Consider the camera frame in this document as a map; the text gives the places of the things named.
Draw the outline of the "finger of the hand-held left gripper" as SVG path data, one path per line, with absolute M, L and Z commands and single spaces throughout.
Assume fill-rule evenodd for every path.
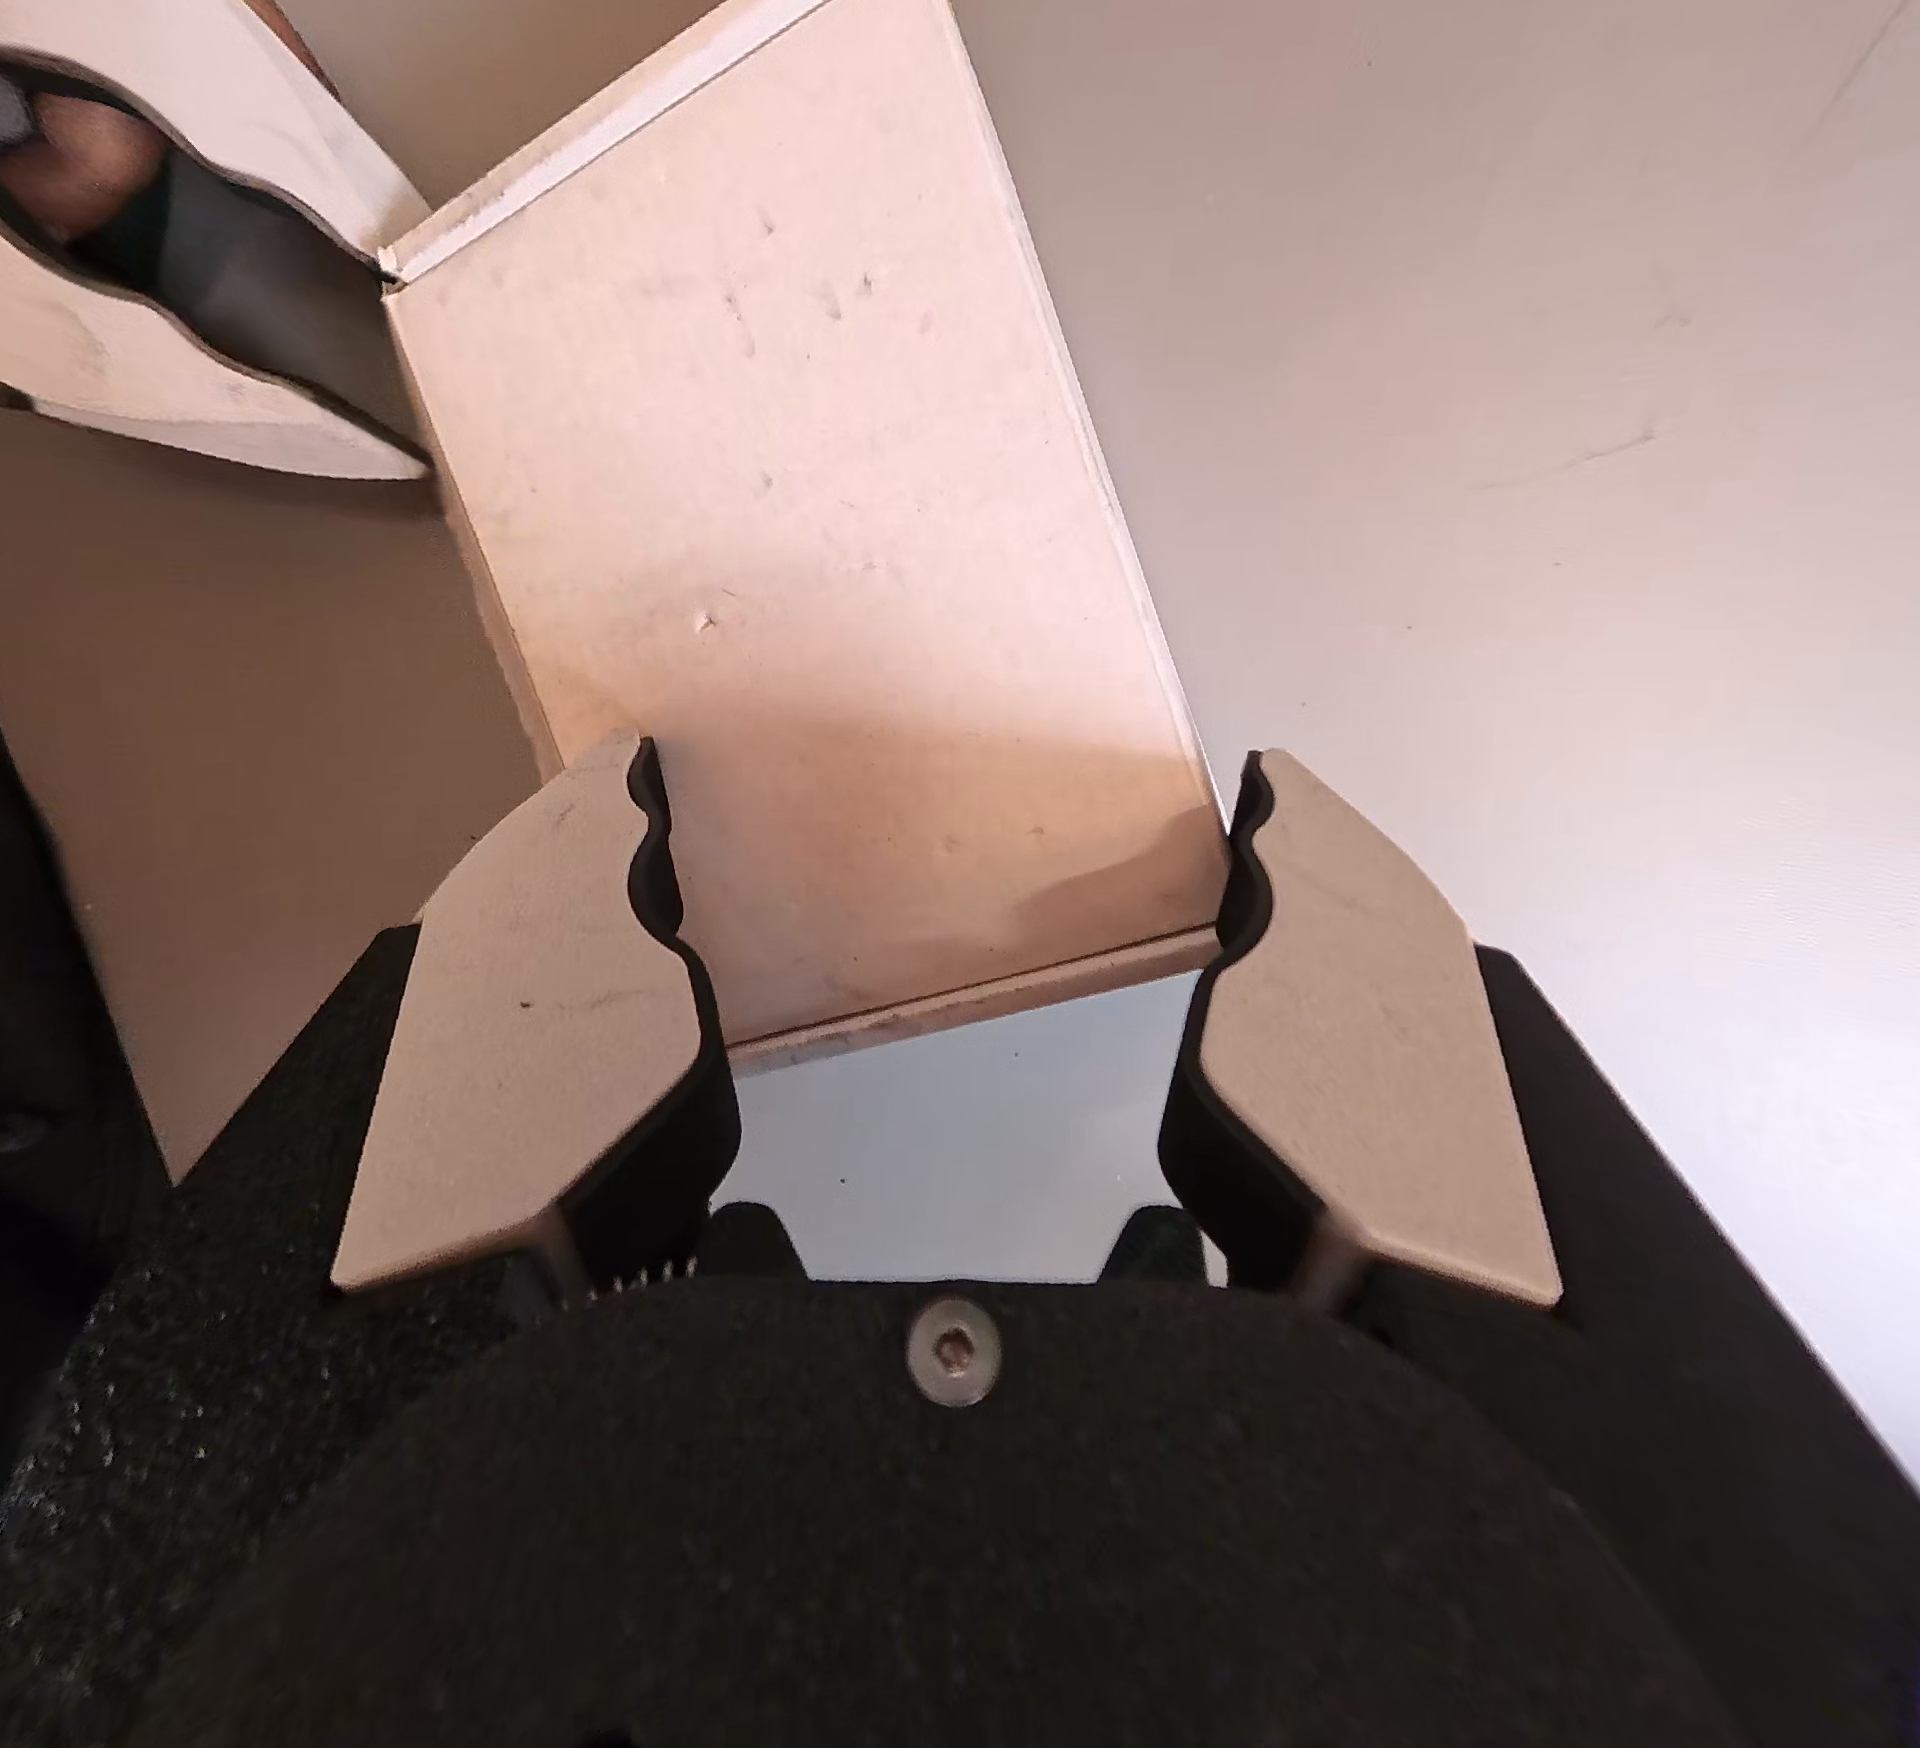
M 248 0 L 3 0 L 3 40 L 123 98 L 375 268 L 425 219 L 396 162 Z
M 38 414 L 294 476 L 431 473 L 386 320 L 382 224 L 134 219 L 58 247 L 5 212 L 5 386 Z

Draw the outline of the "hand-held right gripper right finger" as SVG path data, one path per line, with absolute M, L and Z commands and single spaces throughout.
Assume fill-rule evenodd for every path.
M 1341 1307 L 1400 1266 L 1524 1307 L 1561 1267 L 1474 939 L 1293 751 L 1250 751 L 1157 1155 L 1227 1284 Z

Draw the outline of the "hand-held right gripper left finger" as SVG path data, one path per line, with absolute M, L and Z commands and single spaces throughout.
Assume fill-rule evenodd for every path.
M 431 893 L 336 1287 L 515 1251 L 564 1297 L 691 1270 L 741 1114 L 672 827 L 657 744 L 615 734 Z

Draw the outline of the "white cardboard box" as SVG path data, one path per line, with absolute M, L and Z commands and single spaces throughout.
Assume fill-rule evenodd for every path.
M 952 0 L 728 0 L 381 261 L 543 775 L 657 742 L 735 1050 L 1213 956 L 1213 772 Z

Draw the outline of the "person's left hand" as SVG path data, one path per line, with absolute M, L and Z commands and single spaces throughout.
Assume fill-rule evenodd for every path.
M 106 99 L 5 80 L 3 186 L 58 244 L 106 227 L 168 154 L 160 129 Z

